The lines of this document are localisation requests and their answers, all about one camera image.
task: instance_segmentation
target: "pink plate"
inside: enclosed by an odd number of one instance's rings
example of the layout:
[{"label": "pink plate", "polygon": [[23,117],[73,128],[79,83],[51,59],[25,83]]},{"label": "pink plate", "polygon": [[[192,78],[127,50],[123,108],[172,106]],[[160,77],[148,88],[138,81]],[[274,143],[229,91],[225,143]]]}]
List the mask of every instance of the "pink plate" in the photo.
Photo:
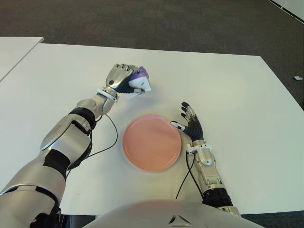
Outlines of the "pink plate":
[{"label": "pink plate", "polygon": [[145,171],[162,171],[175,163],[181,152],[178,130],[160,115],[143,115],[124,131],[123,150],[129,161]]}]

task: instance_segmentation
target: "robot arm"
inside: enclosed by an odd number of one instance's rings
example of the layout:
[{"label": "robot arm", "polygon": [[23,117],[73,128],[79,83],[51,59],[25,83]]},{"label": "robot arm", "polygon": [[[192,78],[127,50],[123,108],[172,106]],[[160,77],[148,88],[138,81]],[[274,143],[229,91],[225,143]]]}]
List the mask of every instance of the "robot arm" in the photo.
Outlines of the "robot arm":
[{"label": "robot arm", "polygon": [[116,64],[106,86],[77,106],[46,135],[38,157],[24,166],[0,193],[0,221],[3,227],[55,227],[66,186],[66,173],[91,152],[96,119],[110,111],[117,93],[149,91],[149,77],[143,67]]},{"label": "robot arm", "polygon": [[203,203],[240,215],[238,209],[233,206],[226,187],[216,169],[215,158],[211,152],[212,147],[204,140],[202,127],[194,110],[186,102],[181,105],[182,110],[185,112],[181,113],[181,115],[187,120],[188,126],[176,121],[172,121],[171,124],[186,133],[192,140],[192,144],[187,144],[187,152],[190,155],[195,155],[194,164],[198,171]]}]

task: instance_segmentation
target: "robotic hand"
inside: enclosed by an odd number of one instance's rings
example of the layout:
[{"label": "robotic hand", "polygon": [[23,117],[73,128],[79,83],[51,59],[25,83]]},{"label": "robotic hand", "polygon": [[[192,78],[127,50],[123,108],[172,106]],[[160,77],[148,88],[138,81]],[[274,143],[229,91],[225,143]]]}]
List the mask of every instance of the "robotic hand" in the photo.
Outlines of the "robotic hand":
[{"label": "robotic hand", "polygon": [[143,67],[116,64],[106,86],[77,106],[46,135],[38,157],[24,166],[0,192],[3,227],[55,227],[67,170],[77,167],[91,152],[96,120],[108,113],[117,93],[135,95],[149,91],[149,76]]},{"label": "robotic hand", "polygon": [[171,124],[183,131],[192,140],[192,145],[187,144],[187,153],[194,155],[195,167],[198,171],[198,180],[202,192],[203,203],[216,207],[223,211],[240,215],[236,207],[233,206],[231,199],[226,191],[225,185],[216,169],[215,158],[211,152],[212,147],[206,144],[200,122],[190,105],[183,102],[181,113],[188,126],[184,126],[176,121]]}]

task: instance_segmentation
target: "black cable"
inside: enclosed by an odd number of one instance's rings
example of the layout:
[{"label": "black cable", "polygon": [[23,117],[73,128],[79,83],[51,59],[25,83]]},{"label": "black cable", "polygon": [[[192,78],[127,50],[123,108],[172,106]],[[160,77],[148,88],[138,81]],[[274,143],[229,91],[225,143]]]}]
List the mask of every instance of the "black cable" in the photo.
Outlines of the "black cable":
[{"label": "black cable", "polygon": [[186,164],[187,164],[187,167],[188,167],[188,171],[189,171],[189,173],[190,173],[190,175],[191,175],[191,177],[192,177],[192,179],[193,179],[193,181],[194,181],[196,187],[197,187],[198,190],[199,190],[199,193],[200,193],[201,198],[202,198],[203,201],[204,201],[204,195],[203,195],[203,193],[201,192],[200,187],[199,187],[198,183],[196,182],[196,180],[195,180],[195,178],[194,178],[194,176],[193,176],[193,174],[192,174],[192,172],[191,172],[191,169],[190,169],[190,167],[189,167],[189,164],[188,164],[188,156],[187,156],[187,155],[188,155],[188,153],[186,153]]},{"label": "black cable", "polygon": [[[193,158],[192,164],[191,164],[191,166],[190,166],[190,170],[192,169],[192,167],[193,167],[193,165],[194,165],[194,161],[195,161],[195,157]],[[188,174],[189,174],[189,173],[190,173],[190,171],[188,170],[188,172],[187,172],[185,178],[183,179],[182,183],[180,184],[180,188],[179,188],[179,190],[178,190],[178,192],[177,192],[177,194],[176,194],[175,199],[177,199],[177,197],[179,196],[179,193],[180,193],[180,191],[181,191],[181,188],[182,188],[182,186],[183,186],[183,184],[184,184],[186,178],[188,177]]]},{"label": "black cable", "polygon": [[117,143],[117,140],[118,140],[118,131],[117,131],[116,125],[114,124],[113,120],[112,120],[107,114],[105,114],[105,115],[109,118],[109,120],[112,122],[112,124],[113,124],[113,126],[114,126],[114,128],[115,128],[115,131],[116,131],[116,139],[115,139],[115,142],[114,142],[111,146],[109,146],[108,148],[106,148],[106,149],[104,149],[104,150],[101,150],[101,151],[98,151],[98,152],[96,152],[96,153],[90,154],[90,155],[87,156],[85,159],[88,159],[89,157],[92,157],[93,155],[96,155],[96,154],[98,154],[98,153],[101,153],[101,152],[103,152],[103,151],[106,151],[106,150],[112,148],[112,147]]},{"label": "black cable", "polygon": [[66,178],[68,177],[68,175],[70,174],[70,172],[71,172],[71,170],[69,170],[69,171],[67,172]]}]

